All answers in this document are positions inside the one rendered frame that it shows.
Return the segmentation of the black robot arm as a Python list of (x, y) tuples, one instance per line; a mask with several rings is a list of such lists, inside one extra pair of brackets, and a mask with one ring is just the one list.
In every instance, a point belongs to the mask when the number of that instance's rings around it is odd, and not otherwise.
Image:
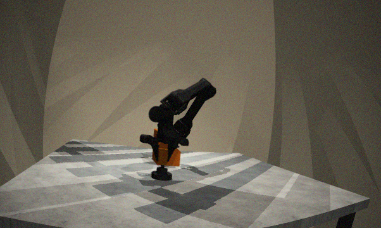
[[(195, 98), (184, 117), (174, 123), (174, 128), (167, 130), (165, 126), (160, 130), (158, 138), (162, 143), (174, 145), (181, 138), (187, 138), (192, 128), (192, 121), (201, 109), (204, 102), (212, 98), (216, 89), (204, 78), (198, 83), (186, 88), (172, 91), (160, 102), (160, 106), (153, 106), (149, 110), (152, 122), (173, 123), (173, 116), (179, 115), (187, 109), (189, 101)], [(167, 101), (167, 102), (166, 102)]]

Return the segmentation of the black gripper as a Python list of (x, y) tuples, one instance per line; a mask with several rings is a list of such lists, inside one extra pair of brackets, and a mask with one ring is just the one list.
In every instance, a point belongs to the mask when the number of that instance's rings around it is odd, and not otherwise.
[[(154, 152), (154, 155), (155, 155), (155, 159), (156, 159), (157, 162), (158, 162), (158, 155), (159, 155), (159, 148), (158, 148), (159, 145), (158, 145), (158, 142), (162, 143), (161, 138), (158, 138), (158, 136), (159, 136), (159, 132), (163, 128), (163, 126), (165, 126), (167, 130), (170, 130), (171, 128), (174, 128), (173, 123), (158, 122), (158, 133), (156, 134), (156, 137), (153, 137), (151, 135), (145, 135), (145, 134), (140, 135), (140, 141), (142, 143), (148, 143), (148, 144), (151, 145), (151, 147), (153, 149), (153, 152)], [(172, 156), (173, 152), (175, 151), (175, 149), (179, 148), (179, 146), (178, 146), (179, 143), (180, 143), (181, 146), (188, 146), (189, 145), (188, 139), (183, 138), (183, 137), (181, 138), (180, 142), (175, 142), (174, 145), (168, 144), (168, 159), (167, 159), (167, 162), (171, 158), (171, 156)]]

